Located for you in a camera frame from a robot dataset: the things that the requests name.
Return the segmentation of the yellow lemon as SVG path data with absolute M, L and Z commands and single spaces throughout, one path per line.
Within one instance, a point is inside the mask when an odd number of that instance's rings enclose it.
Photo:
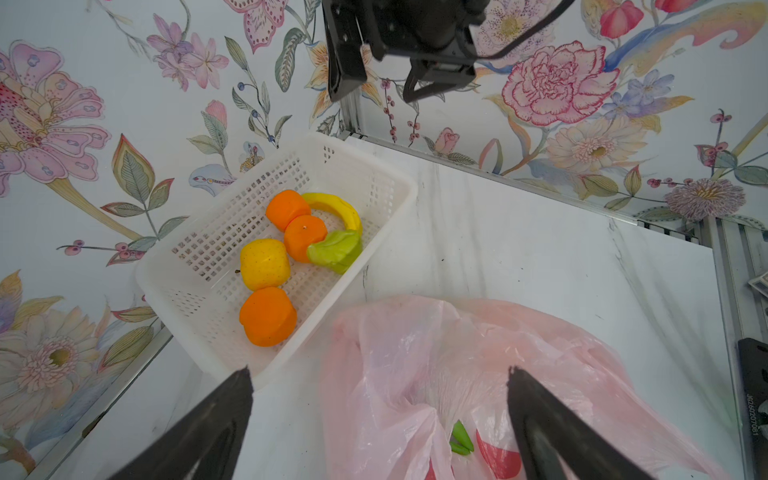
M 283 285 L 291 276 L 284 243 L 276 239 L 250 242 L 240 252 L 239 272 L 244 285 L 251 291 Z

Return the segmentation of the orange fruit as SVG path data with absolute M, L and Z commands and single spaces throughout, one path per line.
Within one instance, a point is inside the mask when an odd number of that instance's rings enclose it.
M 278 193 L 266 209 L 267 219 L 280 232 L 284 232 L 296 218 L 310 214 L 309 204 L 301 194 L 294 190 L 284 190 Z
M 298 216 L 284 231 L 286 251 L 295 261 L 309 263 L 309 246 L 323 241 L 326 235 L 327 228 L 322 219 L 314 215 Z
M 298 315 L 288 295 L 278 287 L 254 291 L 239 312 L 248 340 L 259 347 L 272 347 L 288 339 Z

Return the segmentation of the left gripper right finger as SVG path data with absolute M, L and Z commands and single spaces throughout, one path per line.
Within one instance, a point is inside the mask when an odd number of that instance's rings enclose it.
M 507 409 L 528 479 L 648 479 L 532 375 L 509 369 Z

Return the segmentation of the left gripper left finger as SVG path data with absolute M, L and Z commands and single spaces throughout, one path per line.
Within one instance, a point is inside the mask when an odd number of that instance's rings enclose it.
M 235 371 L 114 479 L 230 479 L 253 404 L 248 368 Z

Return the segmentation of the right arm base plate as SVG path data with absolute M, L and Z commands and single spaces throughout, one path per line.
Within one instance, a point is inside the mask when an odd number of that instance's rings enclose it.
M 755 479 L 767 478 L 767 344 L 745 338 L 738 343 L 746 405 L 748 444 Z

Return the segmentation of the red dragon fruit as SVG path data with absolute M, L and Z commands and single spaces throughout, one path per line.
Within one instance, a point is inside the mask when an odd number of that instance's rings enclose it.
M 450 431 L 438 425 L 423 479 L 524 479 L 523 461 L 507 417 L 467 416 Z

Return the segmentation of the green fruit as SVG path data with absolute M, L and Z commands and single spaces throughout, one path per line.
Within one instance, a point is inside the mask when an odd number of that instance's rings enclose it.
M 355 230 L 337 230 L 307 248 L 307 258 L 317 266 L 343 275 L 363 250 L 361 235 Z

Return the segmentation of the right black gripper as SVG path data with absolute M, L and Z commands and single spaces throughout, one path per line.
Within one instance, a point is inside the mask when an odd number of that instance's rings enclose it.
M 340 102 L 367 82 L 361 34 L 375 59 L 411 59 L 402 93 L 406 103 L 468 86 L 476 77 L 474 66 L 468 65 L 474 56 L 469 27 L 483 23 L 488 5 L 487 1 L 323 0 L 330 100 Z

